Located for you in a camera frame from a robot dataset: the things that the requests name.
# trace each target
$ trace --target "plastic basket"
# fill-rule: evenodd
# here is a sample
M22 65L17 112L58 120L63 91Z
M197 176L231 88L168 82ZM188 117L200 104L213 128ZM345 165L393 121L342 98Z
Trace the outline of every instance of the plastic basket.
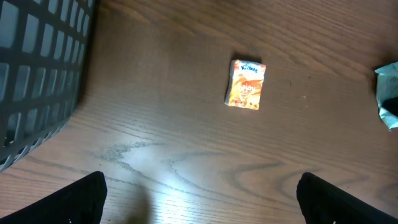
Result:
M94 0L0 0L0 172L75 109Z

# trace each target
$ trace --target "teal package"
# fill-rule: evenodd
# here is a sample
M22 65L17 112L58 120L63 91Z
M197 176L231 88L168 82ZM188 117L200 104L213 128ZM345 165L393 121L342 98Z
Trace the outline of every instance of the teal package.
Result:
M398 62L379 68L375 72L378 74L376 99L379 116L389 130L398 128L398 117L382 107L385 100L398 97Z

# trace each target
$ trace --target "wood grain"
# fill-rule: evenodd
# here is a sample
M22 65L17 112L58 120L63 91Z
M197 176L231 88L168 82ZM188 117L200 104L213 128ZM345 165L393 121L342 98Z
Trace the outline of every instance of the wood grain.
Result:
M0 174L0 216L95 170L102 223L304 223L310 171L398 217L398 135L373 70L398 60L394 0L104 0L69 125ZM267 65L259 111L224 105L232 55Z

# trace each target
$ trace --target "orange and white package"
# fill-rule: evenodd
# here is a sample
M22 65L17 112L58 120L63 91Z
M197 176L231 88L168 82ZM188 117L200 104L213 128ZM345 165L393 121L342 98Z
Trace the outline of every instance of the orange and white package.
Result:
M265 72L263 64L233 60L225 104L258 110Z

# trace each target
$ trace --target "black object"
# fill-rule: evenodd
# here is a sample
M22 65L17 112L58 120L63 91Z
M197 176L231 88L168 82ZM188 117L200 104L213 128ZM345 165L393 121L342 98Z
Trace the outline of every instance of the black object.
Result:
M0 172L64 127L95 0L0 0Z
M104 174L97 171L0 219L0 223L99 224L106 193Z
M297 200L307 224L398 224L394 217L308 172L298 182Z
M382 107L398 117L398 97L384 101Z

